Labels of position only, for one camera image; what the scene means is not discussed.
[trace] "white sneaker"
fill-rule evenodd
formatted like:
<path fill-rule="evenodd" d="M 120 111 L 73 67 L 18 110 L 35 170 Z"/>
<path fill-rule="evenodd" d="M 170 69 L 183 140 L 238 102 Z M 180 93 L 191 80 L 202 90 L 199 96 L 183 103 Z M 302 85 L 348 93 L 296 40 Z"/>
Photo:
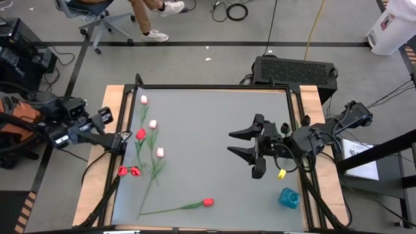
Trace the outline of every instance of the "white sneaker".
<path fill-rule="evenodd" d="M 169 40 L 169 36 L 154 29 L 147 36 L 142 34 L 142 40 L 145 42 L 165 42 Z"/>
<path fill-rule="evenodd" d="M 172 14 L 177 14 L 181 12 L 184 7 L 185 7 L 185 4 L 182 1 L 178 1 L 175 3 L 165 2 L 164 11 L 161 12 L 160 10 L 158 10 L 157 12 L 159 13 L 160 17 L 167 17 Z"/>

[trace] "blue bottle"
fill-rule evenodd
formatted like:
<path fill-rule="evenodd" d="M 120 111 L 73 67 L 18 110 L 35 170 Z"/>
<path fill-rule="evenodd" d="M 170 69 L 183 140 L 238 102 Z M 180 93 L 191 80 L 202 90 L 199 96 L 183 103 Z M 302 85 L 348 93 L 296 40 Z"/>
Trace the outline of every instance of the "blue bottle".
<path fill-rule="evenodd" d="M 298 203 L 300 201 L 300 194 L 291 190 L 290 188 L 284 188 L 281 191 L 280 197 L 279 197 L 279 203 L 287 206 L 292 209 L 296 209 L 298 206 Z"/>

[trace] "yellow object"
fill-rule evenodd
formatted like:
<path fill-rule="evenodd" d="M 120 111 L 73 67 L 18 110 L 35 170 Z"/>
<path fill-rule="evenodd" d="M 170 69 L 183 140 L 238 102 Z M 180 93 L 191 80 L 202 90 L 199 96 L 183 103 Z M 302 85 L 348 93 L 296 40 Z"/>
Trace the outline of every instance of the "yellow object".
<path fill-rule="evenodd" d="M 283 179 L 286 176 L 286 171 L 281 169 L 278 174 L 278 179 Z"/>
<path fill-rule="evenodd" d="M 309 49 L 309 44 L 311 43 L 311 37 L 312 37 L 313 30 L 315 30 L 315 25 L 318 22 L 318 18 L 320 16 L 320 11 L 322 10 L 322 8 L 324 8 L 324 4 L 325 4 L 325 0 L 322 0 L 322 4 L 320 5 L 320 8 L 319 8 L 317 17 L 315 18 L 315 22 L 313 22 L 313 26 L 312 26 L 311 33 L 309 33 L 309 38 L 307 39 L 307 45 L 306 45 L 306 51 L 305 51 L 304 61 L 306 60 L 307 50 Z"/>

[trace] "chair base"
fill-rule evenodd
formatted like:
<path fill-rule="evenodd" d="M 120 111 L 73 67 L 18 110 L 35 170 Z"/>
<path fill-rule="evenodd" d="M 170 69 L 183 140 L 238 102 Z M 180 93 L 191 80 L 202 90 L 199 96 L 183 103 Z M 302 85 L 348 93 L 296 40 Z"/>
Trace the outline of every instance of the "chair base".
<path fill-rule="evenodd" d="M 101 37 L 103 36 L 103 31 L 104 29 L 108 30 L 109 32 L 117 31 L 121 34 L 123 34 L 124 36 L 127 37 L 127 41 L 130 43 L 133 42 L 133 40 L 130 38 L 130 35 L 128 35 L 126 32 L 124 32 L 123 30 L 121 30 L 121 28 L 119 28 L 118 26 L 115 26 L 114 22 L 125 18 L 125 17 L 130 17 L 131 21 L 135 21 L 135 17 L 132 13 L 126 13 L 126 14 L 121 14 L 118 16 L 105 16 L 105 17 L 100 17 L 99 20 L 93 21 L 91 23 L 87 23 L 86 25 L 80 26 L 78 27 L 81 34 L 88 36 L 88 34 L 85 33 L 85 29 L 89 28 L 89 27 L 95 27 L 98 26 L 98 32 L 96 34 L 96 37 L 94 38 L 94 43 L 92 44 L 92 47 L 94 48 L 94 51 L 99 55 L 101 54 L 101 51 L 98 49 L 98 43 L 101 40 Z"/>

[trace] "gray floor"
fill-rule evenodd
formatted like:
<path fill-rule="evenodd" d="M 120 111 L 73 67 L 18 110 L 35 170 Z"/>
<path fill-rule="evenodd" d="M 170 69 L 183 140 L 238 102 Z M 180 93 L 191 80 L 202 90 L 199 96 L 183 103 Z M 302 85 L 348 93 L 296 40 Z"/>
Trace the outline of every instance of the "gray floor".
<path fill-rule="evenodd" d="M 197 0 L 195 11 L 188 14 L 159 18 L 148 12 L 153 28 L 168 33 L 171 41 L 260 41 L 267 40 L 272 16 L 273 0 L 254 0 L 247 4 L 248 17 L 242 22 L 216 23 L 211 19 L 209 1 Z M 279 0 L 271 36 L 273 42 L 306 42 L 313 20 L 320 6 L 319 0 Z M 131 12 L 128 1 L 115 1 L 109 8 L 112 15 Z M 77 27 L 80 18 L 68 19 L 55 9 L 52 0 L 15 0 L 12 8 L 0 12 L 2 17 L 20 17 L 43 41 L 81 42 Z M 221 10 L 216 17 L 223 17 Z M 327 0 L 313 42 L 364 42 L 365 33 L 380 15 L 375 0 Z M 129 19 L 119 22 L 134 41 L 140 41 L 136 23 Z M 103 41 L 123 42 L 125 38 L 107 32 Z M 80 47 L 57 47 L 61 52 L 77 56 Z M 146 84 L 237 84 L 247 73 L 255 56 L 264 47 L 101 47 L 97 56 L 89 47 L 79 71 L 73 96 L 87 99 L 87 110 L 95 113 L 100 107 L 105 87 L 134 81 L 140 73 Z M 304 47 L 271 47 L 273 54 L 286 59 L 303 59 Z M 70 58 L 61 56 L 65 62 Z M 368 48 L 312 47 L 308 60 L 333 62 L 339 69 L 338 91 L 335 93 L 331 113 L 342 111 L 352 99 L 368 105 L 410 77 L 399 53 L 390 57 L 373 55 Z M 53 87 L 58 95 L 65 93 L 70 80 L 72 64 L 62 67 L 60 81 Z M 389 103 L 371 109 L 374 123 L 367 128 L 352 131 L 361 141 L 379 144 L 416 128 L 416 93 L 407 91 Z M 70 150 L 88 157 L 88 145 L 69 146 Z M 408 151 L 404 156 L 410 158 Z M 39 161 L 23 161 L 14 170 L 0 170 L 1 190 L 29 190 L 36 175 Z M 70 228 L 81 189 L 81 175 L 86 163 L 55 150 L 47 167 L 26 232 Z M 416 173 L 414 165 L 404 161 L 406 175 Z M 414 189 L 409 190 L 411 213 L 416 216 Z M 392 226 L 397 219 L 378 204 L 360 193 L 344 190 L 354 215 L 353 227 L 362 231 L 384 233 L 414 233 Z M 396 212 L 398 200 L 374 196 Z"/>

